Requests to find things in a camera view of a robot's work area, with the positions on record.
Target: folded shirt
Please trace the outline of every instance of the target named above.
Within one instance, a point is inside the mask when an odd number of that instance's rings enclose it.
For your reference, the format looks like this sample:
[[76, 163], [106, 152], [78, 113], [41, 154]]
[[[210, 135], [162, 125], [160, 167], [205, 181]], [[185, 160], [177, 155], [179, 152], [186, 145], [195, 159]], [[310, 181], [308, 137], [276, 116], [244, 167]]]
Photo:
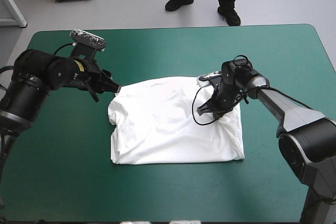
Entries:
[[[192, 116], [192, 102], [199, 87], [194, 77], [168, 77], [121, 88], [108, 107], [111, 159], [115, 164], [202, 163], [244, 159], [240, 107], [216, 122], [200, 126]], [[203, 88], [194, 104], [200, 123], [212, 121], [211, 113], [196, 109], [212, 95]]]

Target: gray floor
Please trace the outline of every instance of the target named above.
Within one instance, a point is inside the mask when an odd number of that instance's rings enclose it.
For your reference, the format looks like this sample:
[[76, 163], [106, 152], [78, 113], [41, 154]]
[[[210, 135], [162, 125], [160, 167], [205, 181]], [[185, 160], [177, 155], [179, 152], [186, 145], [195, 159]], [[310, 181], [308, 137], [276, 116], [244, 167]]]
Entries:
[[[41, 30], [226, 26], [217, 14], [217, 0], [195, 0], [176, 12], [164, 10], [167, 0], [90, 0], [55, 3], [15, 0], [28, 21], [25, 29], [0, 28], [0, 64], [12, 64]], [[336, 0], [237, 0], [242, 25], [312, 24], [336, 66]], [[1, 79], [8, 80], [9, 75]]]

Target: cable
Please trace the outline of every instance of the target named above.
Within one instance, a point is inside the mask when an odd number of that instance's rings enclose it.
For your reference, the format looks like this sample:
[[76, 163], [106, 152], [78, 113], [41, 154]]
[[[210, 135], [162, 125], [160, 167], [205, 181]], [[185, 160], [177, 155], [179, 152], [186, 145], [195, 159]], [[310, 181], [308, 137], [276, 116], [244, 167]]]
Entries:
[[296, 103], [301, 104], [302, 106], [306, 107], [307, 109], [313, 110], [312, 107], [306, 105], [305, 103], [303, 103], [303, 102], [301, 102], [301, 101], [299, 101], [299, 100], [297, 100], [297, 99], [295, 99], [295, 98], [293, 98], [293, 97], [290, 97], [289, 95], [287, 95], [287, 94], [281, 92], [281, 91], [278, 90], [278, 89], [271, 88], [271, 87], [268, 87], [268, 86], [265, 86], [265, 87], [259, 87], [259, 89], [267, 89], [267, 90], [276, 91], [276, 92], [278, 92], [279, 94], [282, 94], [284, 97], [287, 97], [288, 99], [290, 99], [290, 100], [292, 100], [292, 101], [294, 101], [294, 102], [296, 102]]
[[[14, 66], [6, 66], [6, 67], [3, 67], [3, 68], [0, 68], [0, 74], [5, 72], [5, 71], [9, 71], [9, 70], [14, 70]], [[8, 91], [7, 88], [2, 86], [1, 84], [0, 84], [0, 89], [5, 90], [6, 92]]]
[[0, 164], [0, 182], [2, 179], [2, 171], [4, 169], [5, 162], [5, 136], [1, 134], [1, 164]]
[[56, 55], [56, 54], [58, 53], [59, 50], [61, 50], [62, 48], [65, 48], [65, 47], [67, 47], [67, 46], [72, 46], [72, 43], [67, 43], [67, 44], [65, 44], [65, 45], [63, 45], [63, 46], [61, 46], [61, 47], [59, 47], [59, 48], [53, 53], [53, 55]]
[[[209, 125], [209, 124], [212, 124], [212, 123], [216, 122], [218, 119], [221, 118], [221, 116], [218, 117], [218, 118], [216, 118], [216, 119], [214, 119], [214, 120], [212, 120], [212, 121], [210, 121], [210, 122], [208, 122], [208, 123], [199, 123], [198, 121], [196, 121], [196, 118], [195, 118], [195, 115], [194, 115], [194, 103], [195, 103], [196, 97], [197, 97], [197, 95], [198, 95], [198, 93], [200, 92], [201, 89], [202, 89], [202, 88], [200, 88], [200, 89], [196, 92], [195, 98], [194, 98], [194, 100], [193, 100], [193, 104], [192, 104], [192, 115], [193, 115], [193, 119], [194, 119], [194, 121], [195, 121], [196, 124], [198, 124], [198, 125], [200, 125], [200, 126], [204, 126], [204, 125]], [[283, 96], [287, 97], [288, 99], [290, 99], [290, 100], [292, 100], [292, 101], [294, 101], [294, 102], [297, 102], [297, 103], [301, 104], [302, 106], [305, 106], [307, 109], [313, 110], [312, 107], [310, 107], [310, 106], [306, 105], [305, 103], [303, 103], [303, 102], [301, 102], [301, 101], [299, 101], [299, 100], [297, 100], [297, 99], [295, 99], [295, 98], [293, 98], [293, 97], [291, 97], [291, 96], [289, 96], [289, 95], [287, 95], [287, 94], [281, 92], [281, 91], [278, 90], [278, 89], [271, 88], [270, 86], [258, 86], [258, 87], [255, 87], [255, 88], [251, 88], [251, 89], [249, 89], [249, 90], [247, 90], [247, 91], [245, 91], [245, 92], [242, 92], [242, 93], [240, 94], [240, 97], [237, 99], [237, 101], [234, 102], [234, 103], [232, 104], [232, 106], [231, 106], [229, 109], [227, 109], [227, 110], [225, 110], [225, 111], [216, 111], [216, 112], [223, 113], [223, 114], [230, 112], [230, 111], [231, 111], [231, 110], [232, 110], [238, 103], [240, 103], [242, 100], [246, 100], [246, 97], [247, 97], [248, 92], [251, 92], [252, 90], [257, 90], [257, 94], [258, 94], [258, 91], [261, 90], [261, 89], [266, 89], [266, 90], [276, 91], [276, 92], [282, 94]]]

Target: black shoe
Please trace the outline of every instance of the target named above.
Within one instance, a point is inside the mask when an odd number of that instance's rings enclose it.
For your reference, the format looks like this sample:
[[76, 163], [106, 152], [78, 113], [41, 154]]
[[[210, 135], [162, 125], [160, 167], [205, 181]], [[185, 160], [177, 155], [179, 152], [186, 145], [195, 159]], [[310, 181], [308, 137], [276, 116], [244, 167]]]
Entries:
[[229, 26], [240, 26], [240, 18], [234, 9], [222, 10], [219, 7], [217, 12], [226, 19]]
[[192, 4], [194, 0], [169, 0], [165, 6], [165, 9], [169, 12], [179, 9], [182, 5]]

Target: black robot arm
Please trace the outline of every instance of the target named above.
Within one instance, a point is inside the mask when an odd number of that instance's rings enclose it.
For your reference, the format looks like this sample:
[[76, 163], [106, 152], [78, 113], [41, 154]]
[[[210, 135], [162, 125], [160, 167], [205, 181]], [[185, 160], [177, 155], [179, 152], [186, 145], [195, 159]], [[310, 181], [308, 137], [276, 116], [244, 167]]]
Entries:
[[27, 50], [16, 59], [14, 67], [2, 69], [13, 70], [13, 75], [8, 88], [0, 86], [6, 90], [0, 101], [0, 181], [16, 138], [33, 125], [52, 90], [61, 87], [87, 90], [96, 102], [99, 101], [96, 93], [120, 90], [111, 73], [101, 70], [94, 59], [97, 51], [104, 50], [105, 40], [79, 29], [70, 35], [75, 42], [69, 58]]
[[336, 217], [336, 123], [321, 112], [270, 87], [245, 56], [224, 62], [222, 71], [201, 76], [200, 87], [212, 85], [212, 97], [197, 108], [215, 119], [239, 101], [258, 99], [279, 121], [280, 151], [301, 183], [309, 186], [301, 224], [331, 224]]

